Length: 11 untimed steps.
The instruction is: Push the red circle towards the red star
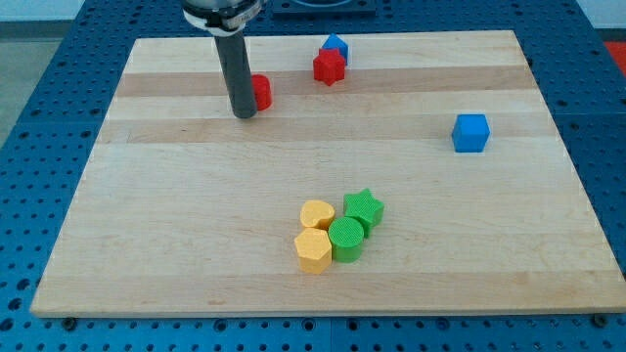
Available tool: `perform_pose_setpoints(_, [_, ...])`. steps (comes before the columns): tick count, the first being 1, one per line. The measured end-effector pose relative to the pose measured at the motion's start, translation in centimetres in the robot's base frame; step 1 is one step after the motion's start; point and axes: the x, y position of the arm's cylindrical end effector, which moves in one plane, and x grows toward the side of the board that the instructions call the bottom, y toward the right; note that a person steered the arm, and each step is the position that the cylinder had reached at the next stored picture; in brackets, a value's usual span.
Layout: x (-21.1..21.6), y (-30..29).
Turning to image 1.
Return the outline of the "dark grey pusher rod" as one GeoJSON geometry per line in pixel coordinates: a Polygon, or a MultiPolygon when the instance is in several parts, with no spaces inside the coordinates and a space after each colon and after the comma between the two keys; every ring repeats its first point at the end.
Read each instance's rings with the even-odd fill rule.
{"type": "Polygon", "coordinates": [[[245,37],[241,31],[214,38],[233,114],[247,119],[256,115],[245,37]]]}

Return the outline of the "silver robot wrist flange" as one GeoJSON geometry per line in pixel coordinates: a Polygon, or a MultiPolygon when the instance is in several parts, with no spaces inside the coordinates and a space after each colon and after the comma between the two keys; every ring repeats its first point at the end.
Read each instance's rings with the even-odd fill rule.
{"type": "Polygon", "coordinates": [[[264,0],[181,0],[183,16],[193,27],[213,36],[242,31],[264,7],[264,0]]]}

